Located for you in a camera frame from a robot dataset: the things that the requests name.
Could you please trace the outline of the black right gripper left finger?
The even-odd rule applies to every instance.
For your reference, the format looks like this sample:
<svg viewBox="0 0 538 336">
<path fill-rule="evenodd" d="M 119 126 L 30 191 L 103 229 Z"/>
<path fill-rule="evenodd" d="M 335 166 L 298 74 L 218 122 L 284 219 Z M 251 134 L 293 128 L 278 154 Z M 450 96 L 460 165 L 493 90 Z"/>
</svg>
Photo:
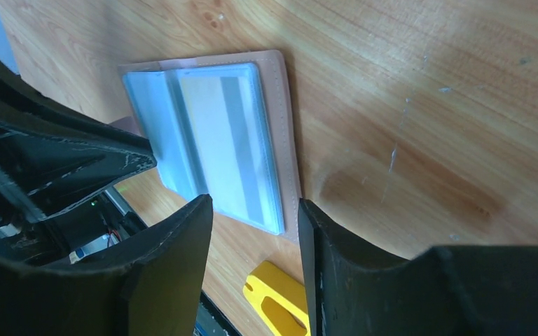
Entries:
<svg viewBox="0 0 538 336">
<path fill-rule="evenodd" d="M 191 335 L 212 221 L 200 195 L 72 265 L 0 258 L 0 335 Z"/>
</svg>

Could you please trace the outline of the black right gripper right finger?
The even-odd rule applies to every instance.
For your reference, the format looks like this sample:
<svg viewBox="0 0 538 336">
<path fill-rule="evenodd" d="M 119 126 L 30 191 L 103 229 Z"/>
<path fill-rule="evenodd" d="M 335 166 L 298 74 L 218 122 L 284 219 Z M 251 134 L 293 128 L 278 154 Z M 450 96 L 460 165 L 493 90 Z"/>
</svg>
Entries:
<svg viewBox="0 0 538 336">
<path fill-rule="evenodd" d="M 538 246 L 433 246 L 410 260 L 298 206 L 313 335 L 538 335 Z"/>
</svg>

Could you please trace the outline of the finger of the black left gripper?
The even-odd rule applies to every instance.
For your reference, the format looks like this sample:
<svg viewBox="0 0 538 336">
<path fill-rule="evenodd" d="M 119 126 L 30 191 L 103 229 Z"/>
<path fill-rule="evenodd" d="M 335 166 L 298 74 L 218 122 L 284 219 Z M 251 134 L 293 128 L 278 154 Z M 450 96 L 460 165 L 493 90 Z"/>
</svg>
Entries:
<svg viewBox="0 0 538 336">
<path fill-rule="evenodd" d="M 0 223 L 37 223 L 154 168 L 143 137 L 43 96 L 0 61 Z"/>
</svg>

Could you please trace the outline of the pink leather card holder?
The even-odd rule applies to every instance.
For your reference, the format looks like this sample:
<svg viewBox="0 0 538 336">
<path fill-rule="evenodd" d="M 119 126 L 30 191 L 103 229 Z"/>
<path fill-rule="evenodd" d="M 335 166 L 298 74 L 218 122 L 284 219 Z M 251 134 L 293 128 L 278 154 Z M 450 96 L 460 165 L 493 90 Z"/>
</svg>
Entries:
<svg viewBox="0 0 538 336">
<path fill-rule="evenodd" d="M 278 50 L 122 64 L 132 106 L 115 122 L 147 138 L 162 184 L 272 235 L 298 241 L 294 118 Z"/>
</svg>

